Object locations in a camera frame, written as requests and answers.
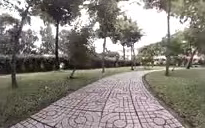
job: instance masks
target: bush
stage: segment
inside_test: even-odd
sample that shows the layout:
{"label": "bush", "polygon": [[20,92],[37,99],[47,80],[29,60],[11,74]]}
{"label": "bush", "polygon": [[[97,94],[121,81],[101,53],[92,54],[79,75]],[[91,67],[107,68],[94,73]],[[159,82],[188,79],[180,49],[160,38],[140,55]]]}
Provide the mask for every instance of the bush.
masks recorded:
{"label": "bush", "polygon": [[[64,64],[63,69],[72,69],[73,65],[69,60],[60,56],[60,63]],[[0,55],[0,74],[9,74],[11,72],[11,57]],[[95,69],[102,67],[101,59],[91,58],[87,64],[79,65],[77,69]],[[30,72],[47,72],[53,71],[55,69],[55,57],[54,56],[42,56],[42,55],[20,55],[17,57],[17,73],[30,73]],[[131,66],[131,61],[124,60],[112,60],[106,59],[105,66],[107,68],[111,67],[124,67]]]}

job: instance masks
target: green lawn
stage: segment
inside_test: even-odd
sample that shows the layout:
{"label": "green lawn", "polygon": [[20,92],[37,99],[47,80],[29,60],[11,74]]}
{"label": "green lawn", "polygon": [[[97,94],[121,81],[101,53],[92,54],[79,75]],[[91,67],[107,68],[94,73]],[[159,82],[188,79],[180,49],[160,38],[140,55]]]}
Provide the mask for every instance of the green lawn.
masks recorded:
{"label": "green lawn", "polygon": [[130,71],[130,67],[77,70],[76,79],[68,79],[71,71],[19,74],[19,88],[12,90],[10,76],[0,76],[0,127],[23,120],[70,92],[102,77]]}
{"label": "green lawn", "polygon": [[153,91],[179,113],[193,128],[205,128],[205,69],[178,70],[146,76]]}

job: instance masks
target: sky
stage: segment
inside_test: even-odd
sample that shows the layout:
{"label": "sky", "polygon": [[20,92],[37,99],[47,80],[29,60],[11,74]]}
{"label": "sky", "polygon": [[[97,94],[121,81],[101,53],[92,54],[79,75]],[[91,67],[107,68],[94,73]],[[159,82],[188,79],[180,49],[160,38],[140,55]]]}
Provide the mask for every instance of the sky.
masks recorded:
{"label": "sky", "polygon": [[[135,45],[135,48],[138,49],[145,45],[156,43],[161,41],[164,36],[167,34],[167,15],[165,12],[158,12],[155,9],[144,9],[143,6],[138,4],[128,4],[127,2],[122,2],[119,4],[122,11],[124,11],[130,18],[137,22],[139,28],[141,28],[145,34],[142,39]],[[0,9],[0,14],[8,13],[8,10]],[[83,22],[87,21],[87,15],[82,12]],[[25,27],[24,29],[31,28],[39,34],[40,27],[43,27],[44,23],[42,20],[39,20],[39,17],[32,17],[31,27]],[[187,24],[181,24],[179,19],[174,17],[170,21],[171,34],[179,30],[183,30],[187,27]],[[96,52],[101,53],[103,40],[98,39],[94,42],[96,47]],[[107,49],[111,51],[117,51],[122,54],[122,46],[118,44],[113,44],[109,39],[107,41]]]}

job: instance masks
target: paved path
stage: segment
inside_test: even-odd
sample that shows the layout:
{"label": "paved path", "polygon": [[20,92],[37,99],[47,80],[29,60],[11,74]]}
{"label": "paved path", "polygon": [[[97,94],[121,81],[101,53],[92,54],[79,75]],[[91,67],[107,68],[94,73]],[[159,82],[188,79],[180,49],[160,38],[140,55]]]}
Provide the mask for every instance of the paved path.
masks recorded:
{"label": "paved path", "polygon": [[144,87],[144,74],[101,79],[12,128],[183,128]]}

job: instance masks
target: curb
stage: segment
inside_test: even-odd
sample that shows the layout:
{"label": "curb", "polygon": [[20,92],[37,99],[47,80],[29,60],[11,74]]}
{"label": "curb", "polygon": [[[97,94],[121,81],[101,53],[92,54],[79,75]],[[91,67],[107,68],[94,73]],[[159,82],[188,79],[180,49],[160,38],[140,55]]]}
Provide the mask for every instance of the curb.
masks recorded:
{"label": "curb", "polygon": [[144,86],[146,87],[146,89],[161,104],[161,106],[163,106],[168,112],[170,112],[170,114],[172,114],[173,117],[175,117],[183,125],[184,128],[192,128],[192,125],[189,122],[187,122],[185,119],[183,119],[183,117],[181,117],[174,109],[172,109],[170,107],[170,105],[166,104],[165,101],[161,97],[159,97],[158,93],[155,92],[151,88],[151,85],[146,80],[147,75],[150,73],[153,73],[153,72],[146,73],[145,75],[142,76],[142,82],[143,82]]}

